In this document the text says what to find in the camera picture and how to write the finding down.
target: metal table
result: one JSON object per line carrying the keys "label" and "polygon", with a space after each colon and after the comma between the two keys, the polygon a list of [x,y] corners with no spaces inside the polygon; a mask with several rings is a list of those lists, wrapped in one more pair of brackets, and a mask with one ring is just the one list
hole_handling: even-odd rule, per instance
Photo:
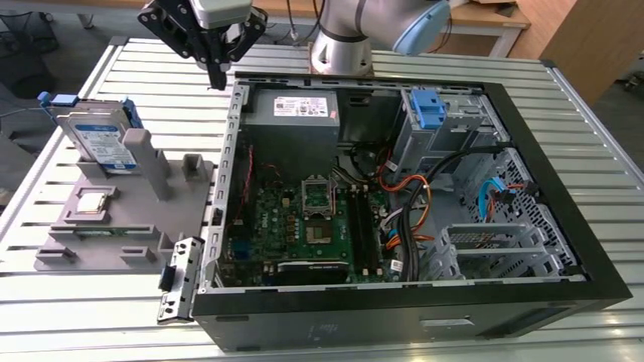
{"label": "metal table", "polygon": [[[638,360],[644,355],[644,177],[556,69],[532,60],[376,51],[377,76],[502,83],[634,297],[517,339],[245,354],[266,360]],[[256,46],[234,70],[306,72],[306,50]],[[202,70],[156,40],[109,45],[80,96],[137,104],[169,159],[220,159],[230,88],[206,90]],[[56,275],[33,269],[80,175],[78,153],[56,130],[0,219],[1,360],[224,357],[196,324],[158,327],[156,275]]]}

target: metal bracket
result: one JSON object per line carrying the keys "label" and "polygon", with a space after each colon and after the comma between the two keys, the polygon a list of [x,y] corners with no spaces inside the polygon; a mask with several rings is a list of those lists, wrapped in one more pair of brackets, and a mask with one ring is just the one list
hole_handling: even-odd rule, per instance
{"label": "metal bracket", "polygon": [[192,296],[197,285],[198,261],[204,240],[192,237],[174,244],[170,264],[165,267],[158,288],[164,291],[158,306],[157,324],[189,323]]}

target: sticker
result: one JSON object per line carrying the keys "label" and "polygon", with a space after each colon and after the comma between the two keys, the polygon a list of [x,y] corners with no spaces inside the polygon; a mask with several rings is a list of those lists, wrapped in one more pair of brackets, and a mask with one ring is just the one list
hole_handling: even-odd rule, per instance
{"label": "sticker", "polygon": [[109,172],[128,173],[137,166],[132,153],[118,141],[121,132],[114,126],[77,124],[74,128],[85,149]]}
{"label": "sticker", "polygon": [[280,117],[329,117],[324,97],[277,97],[273,115]]}
{"label": "sticker", "polygon": [[398,169],[398,165],[390,162],[389,160],[384,162],[384,165],[388,167],[389,170],[392,170],[392,172],[396,172],[396,170]]}
{"label": "sticker", "polygon": [[401,273],[402,262],[400,260],[392,260],[392,271]]}
{"label": "sticker", "polygon": [[420,325],[422,327],[473,326],[473,322],[468,318],[425,319],[420,321]]}

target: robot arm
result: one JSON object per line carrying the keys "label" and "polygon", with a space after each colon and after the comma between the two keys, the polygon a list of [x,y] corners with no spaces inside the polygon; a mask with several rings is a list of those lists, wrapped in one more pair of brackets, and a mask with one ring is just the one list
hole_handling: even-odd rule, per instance
{"label": "robot arm", "polygon": [[[265,31],[268,14],[252,0],[152,0],[138,21],[184,58],[193,57],[206,72],[210,86],[222,90],[230,62],[245,55]],[[228,39],[230,25],[240,34]]]}
{"label": "robot arm", "polygon": [[402,55],[428,50],[449,19],[446,0],[326,0],[310,64],[321,74],[370,71],[368,38]]}
{"label": "robot arm", "polygon": [[[449,19],[446,0],[325,0],[310,64],[321,74],[365,75],[373,38],[405,55],[426,51]],[[138,21],[178,56],[193,57],[222,90],[230,62],[264,34],[268,14],[252,0],[152,0]],[[240,34],[228,39],[230,26]]]}

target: black cable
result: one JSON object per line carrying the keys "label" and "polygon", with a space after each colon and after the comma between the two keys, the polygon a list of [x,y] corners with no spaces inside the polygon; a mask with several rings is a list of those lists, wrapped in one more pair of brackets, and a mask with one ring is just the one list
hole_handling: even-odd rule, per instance
{"label": "black cable", "polygon": [[284,36],[281,38],[278,38],[277,40],[273,40],[273,44],[277,44],[280,41],[282,41],[284,39],[288,38],[290,34],[290,30],[288,32],[285,32]]}
{"label": "black cable", "polygon": [[453,27],[452,17],[449,16],[449,19],[446,20],[446,30],[445,30],[445,33],[442,34],[441,43],[438,44],[436,49],[433,49],[428,53],[436,53],[445,46],[446,42],[449,41],[449,38],[452,37],[452,27]]}
{"label": "black cable", "polygon": [[[470,147],[468,149],[464,149],[461,151],[456,151],[452,154],[446,155],[432,167],[429,172],[425,175],[426,182],[430,184],[433,181],[433,177],[457,160],[464,158],[466,155],[472,155],[476,153],[498,153],[501,152],[509,144],[497,144],[496,146],[478,146],[478,147]],[[412,226],[409,222],[409,214],[412,212],[412,205],[413,202],[416,201],[420,191],[422,190],[422,185],[424,183],[420,183],[418,186],[413,189],[412,196],[406,203],[404,204],[404,209],[402,213],[400,214],[400,221],[398,221],[398,235],[400,235],[400,243],[402,245],[408,245],[406,248],[409,249],[409,257],[408,257],[408,262],[413,263],[413,261],[417,262],[417,246],[416,242],[413,241],[413,236],[412,234]],[[417,269],[409,270],[409,276],[408,278],[410,281],[417,281],[418,274],[417,274]]]}
{"label": "black cable", "polygon": [[[349,149],[349,161],[350,161],[350,166],[353,166],[354,171],[358,173],[358,175],[368,181],[368,182],[374,182],[377,178],[380,177],[382,172],[376,171],[370,176],[364,172],[362,168],[360,167],[360,164],[357,160],[354,159],[354,156],[357,155],[356,150],[358,149],[360,146],[377,146],[382,145],[384,143],[354,143],[353,146]],[[374,164],[380,164],[380,155],[382,151],[386,151],[386,145],[380,147],[380,150],[377,154],[374,155]]]}
{"label": "black cable", "polygon": [[402,239],[402,233],[404,233],[404,229],[402,229],[402,224],[400,223],[401,219],[402,219],[402,215],[404,215],[404,212],[400,214],[398,216],[398,220],[397,220],[397,229],[398,229],[398,238],[400,238],[400,246],[401,246],[401,251],[402,251],[402,270],[400,271],[400,276],[402,277],[400,279],[400,281],[408,281],[409,280],[409,275],[410,275],[410,272],[409,272],[409,249],[408,249],[408,246],[404,242],[404,240],[406,239]]}
{"label": "black cable", "polygon": [[356,179],[350,174],[349,172],[346,171],[346,169],[344,167],[340,166],[340,160],[337,159],[337,164],[336,166],[333,167],[334,171],[341,173],[342,176],[345,176],[348,179],[350,179],[353,181],[353,183],[356,185],[362,185],[364,184],[364,180],[360,180],[360,179]]}
{"label": "black cable", "polygon": [[324,5],[325,4],[326,4],[326,0],[321,0],[320,12],[317,12],[317,2],[316,2],[316,0],[313,0],[313,10],[314,10],[314,17],[316,17],[314,25],[313,25],[313,28],[310,29],[309,33],[304,37],[304,39],[296,41],[293,43],[293,46],[300,45],[302,42],[305,42],[306,40],[309,40],[312,34],[314,33],[314,30],[320,27],[320,19],[322,18],[322,12],[324,12]]}
{"label": "black cable", "polygon": [[286,7],[286,10],[289,12],[290,30],[284,34],[284,36],[281,38],[278,38],[277,40],[273,40],[273,45],[276,45],[280,41],[282,41],[284,39],[286,39],[286,37],[290,34],[294,34],[296,33],[296,31],[294,31],[294,22],[293,22],[293,12],[290,11],[290,0],[285,0],[285,7]]}
{"label": "black cable", "polygon": [[0,97],[0,101],[9,103],[13,107],[20,108],[20,109],[29,108],[29,107],[21,106],[20,104],[17,104],[16,102],[13,102],[12,100],[8,100],[6,98],[1,98]]}
{"label": "black cable", "polygon": [[285,0],[285,7],[289,10],[290,31],[294,34],[293,12],[290,11],[290,0]]}

